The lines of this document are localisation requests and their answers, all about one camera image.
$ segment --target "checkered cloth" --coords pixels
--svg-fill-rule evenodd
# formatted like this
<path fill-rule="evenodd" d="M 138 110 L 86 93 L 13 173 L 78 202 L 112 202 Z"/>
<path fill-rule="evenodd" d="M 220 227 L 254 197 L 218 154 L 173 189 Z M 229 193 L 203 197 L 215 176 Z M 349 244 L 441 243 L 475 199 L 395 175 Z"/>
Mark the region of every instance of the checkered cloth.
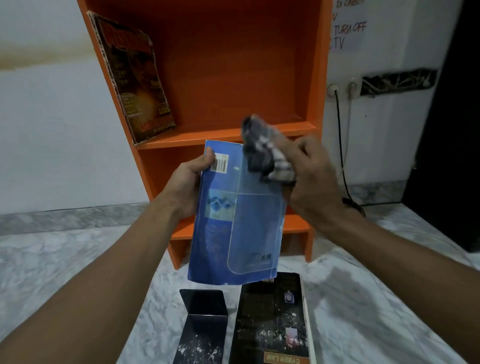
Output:
<path fill-rule="evenodd" d="M 283 153 L 272 143 L 272 138 L 280 134 L 258 115 L 246 117 L 241 126 L 243 154 L 248 161 L 249 172 L 260 172 L 260 181 L 277 181 L 294 184 L 296 180 L 292 165 Z"/>

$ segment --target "barcode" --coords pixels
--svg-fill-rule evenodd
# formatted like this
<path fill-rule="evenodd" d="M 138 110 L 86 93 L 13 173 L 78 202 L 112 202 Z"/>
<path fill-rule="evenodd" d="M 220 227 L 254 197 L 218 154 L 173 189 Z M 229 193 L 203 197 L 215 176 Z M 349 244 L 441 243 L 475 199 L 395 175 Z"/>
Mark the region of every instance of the barcode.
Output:
<path fill-rule="evenodd" d="M 215 153 L 215 160 L 213 161 L 210 170 L 218 173 L 227 173 L 228 154 Z"/>

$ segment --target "forearm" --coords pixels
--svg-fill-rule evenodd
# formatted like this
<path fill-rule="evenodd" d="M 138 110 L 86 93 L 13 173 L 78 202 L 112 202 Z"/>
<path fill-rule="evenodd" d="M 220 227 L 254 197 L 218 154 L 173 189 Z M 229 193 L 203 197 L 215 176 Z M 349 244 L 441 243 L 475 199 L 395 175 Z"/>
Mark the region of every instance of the forearm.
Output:
<path fill-rule="evenodd" d="M 159 196 L 116 243 L 0 343 L 0 362 L 115 363 L 178 220 Z"/>
<path fill-rule="evenodd" d="M 349 210 L 320 228 L 470 362 L 480 361 L 480 272 Z"/>

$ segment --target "person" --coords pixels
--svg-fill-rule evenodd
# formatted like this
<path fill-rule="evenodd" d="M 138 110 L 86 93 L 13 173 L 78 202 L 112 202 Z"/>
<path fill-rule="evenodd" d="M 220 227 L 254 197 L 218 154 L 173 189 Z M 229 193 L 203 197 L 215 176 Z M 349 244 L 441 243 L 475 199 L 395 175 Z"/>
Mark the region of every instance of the person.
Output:
<path fill-rule="evenodd" d="M 290 206 L 351 253 L 466 361 L 480 363 L 480 272 L 396 236 L 341 202 L 320 141 L 275 140 L 297 183 Z M 164 190 L 100 257 L 74 276 L 0 344 L 0 363 L 115 363 L 182 218 L 195 213 L 210 148 L 180 164 Z"/>

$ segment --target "white wall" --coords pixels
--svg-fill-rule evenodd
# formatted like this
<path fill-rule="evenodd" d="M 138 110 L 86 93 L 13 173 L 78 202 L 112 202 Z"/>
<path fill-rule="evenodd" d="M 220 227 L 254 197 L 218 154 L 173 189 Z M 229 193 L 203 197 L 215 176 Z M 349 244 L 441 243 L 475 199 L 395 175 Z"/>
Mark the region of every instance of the white wall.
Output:
<path fill-rule="evenodd" d="M 330 54 L 329 79 L 442 65 L 461 0 L 366 1 L 362 46 Z M 146 201 L 76 1 L 0 0 L 0 8 L 0 214 Z M 352 102 L 349 183 L 408 177 L 432 95 Z M 331 103 L 323 133 L 338 163 Z"/>
<path fill-rule="evenodd" d="M 359 50 L 333 53 L 327 78 L 374 72 L 441 68 L 461 0 L 365 0 L 367 28 Z M 434 89 L 351 102 L 345 173 L 349 184 L 406 180 L 415 157 Z M 341 102 L 342 143 L 347 138 L 348 102 Z M 327 102 L 323 144 L 340 170 L 336 107 Z"/>

